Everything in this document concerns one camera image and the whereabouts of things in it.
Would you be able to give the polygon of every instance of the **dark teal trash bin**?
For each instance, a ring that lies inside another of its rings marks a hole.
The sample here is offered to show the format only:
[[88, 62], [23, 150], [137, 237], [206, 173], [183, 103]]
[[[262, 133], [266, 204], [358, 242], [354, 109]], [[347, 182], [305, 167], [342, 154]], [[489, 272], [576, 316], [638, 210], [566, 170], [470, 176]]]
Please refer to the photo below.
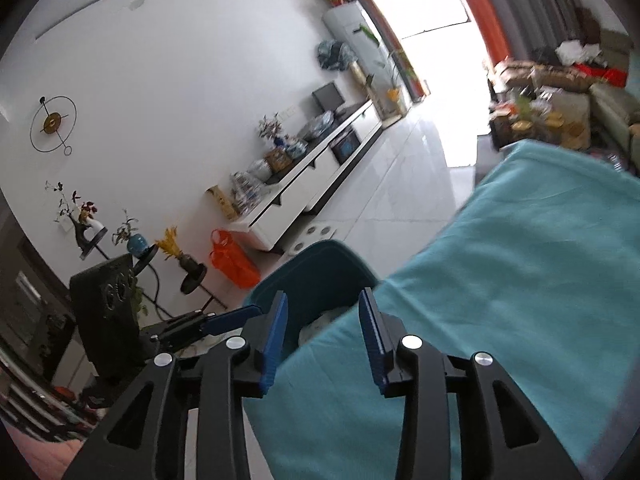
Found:
[[262, 280], [245, 298], [266, 314], [276, 292], [289, 298], [289, 322], [282, 359], [298, 348], [300, 329], [326, 310], [357, 303], [360, 291], [374, 288], [378, 279], [367, 264], [341, 242], [326, 240], [313, 244]]

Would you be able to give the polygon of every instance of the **blue vase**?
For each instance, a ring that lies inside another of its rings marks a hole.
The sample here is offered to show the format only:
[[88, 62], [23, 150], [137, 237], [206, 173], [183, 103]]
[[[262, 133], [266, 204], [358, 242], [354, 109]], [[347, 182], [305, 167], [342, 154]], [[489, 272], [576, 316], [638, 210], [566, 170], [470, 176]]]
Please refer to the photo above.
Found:
[[148, 248], [149, 244], [141, 234], [131, 235], [131, 238], [129, 238], [129, 241], [127, 242], [127, 251], [136, 258], [142, 256]]

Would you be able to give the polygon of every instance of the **silver screw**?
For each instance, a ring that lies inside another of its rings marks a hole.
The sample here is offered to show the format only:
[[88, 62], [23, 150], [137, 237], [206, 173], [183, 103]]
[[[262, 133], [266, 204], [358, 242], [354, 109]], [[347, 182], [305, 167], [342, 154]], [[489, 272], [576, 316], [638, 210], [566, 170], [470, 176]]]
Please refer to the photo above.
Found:
[[226, 347], [231, 350], [238, 350], [244, 345], [246, 345], [246, 341], [240, 336], [230, 337], [226, 340]]
[[487, 352], [478, 352], [474, 359], [476, 360], [476, 363], [481, 366], [490, 366], [494, 362], [494, 358]]
[[163, 352], [154, 357], [154, 364], [156, 366], [167, 366], [173, 360], [174, 358], [171, 356], [171, 354]]
[[422, 346], [422, 339], [417, 335], [406, 335], [402, 338], [402, 346], [411, 350], [417, 350]]

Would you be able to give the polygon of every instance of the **black speaker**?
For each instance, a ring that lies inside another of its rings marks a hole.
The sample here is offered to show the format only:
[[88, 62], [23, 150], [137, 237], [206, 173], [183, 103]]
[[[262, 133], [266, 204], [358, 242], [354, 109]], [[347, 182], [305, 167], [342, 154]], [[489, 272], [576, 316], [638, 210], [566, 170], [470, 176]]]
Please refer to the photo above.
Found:
[[135, 283], [130, 254], [80, 272], [69, 283], [87, 358], [113, 384], [144, 365], [140, 327], [131, 309]]

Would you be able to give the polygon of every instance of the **monitor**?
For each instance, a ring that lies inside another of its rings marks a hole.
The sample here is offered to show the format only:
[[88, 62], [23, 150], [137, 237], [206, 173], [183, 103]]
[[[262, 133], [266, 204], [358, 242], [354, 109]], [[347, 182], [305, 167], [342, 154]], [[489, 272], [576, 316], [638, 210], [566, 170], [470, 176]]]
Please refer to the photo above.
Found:
[[313, 92], [314, 99], [323, 112], [336, 112], [344, 104], [344, 97], [335, 85], [331, 82]]

